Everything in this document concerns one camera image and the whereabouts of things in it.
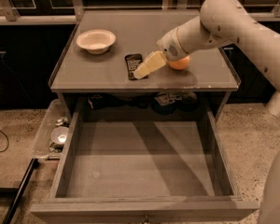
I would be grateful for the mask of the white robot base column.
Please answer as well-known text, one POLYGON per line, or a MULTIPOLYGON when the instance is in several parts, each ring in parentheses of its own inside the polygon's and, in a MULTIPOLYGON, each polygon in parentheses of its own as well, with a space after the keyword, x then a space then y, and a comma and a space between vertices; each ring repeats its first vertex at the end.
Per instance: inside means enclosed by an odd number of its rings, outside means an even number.
POLYGON ((266 178, 258 224, 280 224, 280 150, 266 178))

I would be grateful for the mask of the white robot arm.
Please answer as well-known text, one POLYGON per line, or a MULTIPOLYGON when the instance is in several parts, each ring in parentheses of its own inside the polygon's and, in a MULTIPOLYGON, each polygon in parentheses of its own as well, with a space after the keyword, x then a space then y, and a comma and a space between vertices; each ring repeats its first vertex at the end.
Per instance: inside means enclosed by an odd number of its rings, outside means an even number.
POLYGON ((200 15, 177 26, 136 68, 137 79, 200 49, 236 47, 280 93, 280 34, 255 21, 238 0, 205 0, 200 15))

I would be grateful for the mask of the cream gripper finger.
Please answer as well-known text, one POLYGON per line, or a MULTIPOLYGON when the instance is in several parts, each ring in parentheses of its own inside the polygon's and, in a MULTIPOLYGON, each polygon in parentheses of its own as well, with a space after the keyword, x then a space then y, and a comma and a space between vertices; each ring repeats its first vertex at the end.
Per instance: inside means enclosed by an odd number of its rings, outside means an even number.
POLYGON ((136 79, 142 79, 149 74, 161 69, 167 63, 167 58, 162 51, 151 52, 133 72, 136 79))

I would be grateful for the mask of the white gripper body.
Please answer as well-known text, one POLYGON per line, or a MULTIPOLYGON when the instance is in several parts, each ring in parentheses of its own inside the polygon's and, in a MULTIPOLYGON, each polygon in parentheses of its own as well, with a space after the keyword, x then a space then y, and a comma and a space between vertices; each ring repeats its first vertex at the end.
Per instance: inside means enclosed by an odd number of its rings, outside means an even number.
POLYGON ((188 56, 179 44, 176 28, 166 33, 157 41, 157 44, 170 62, 176 62, 188 56))

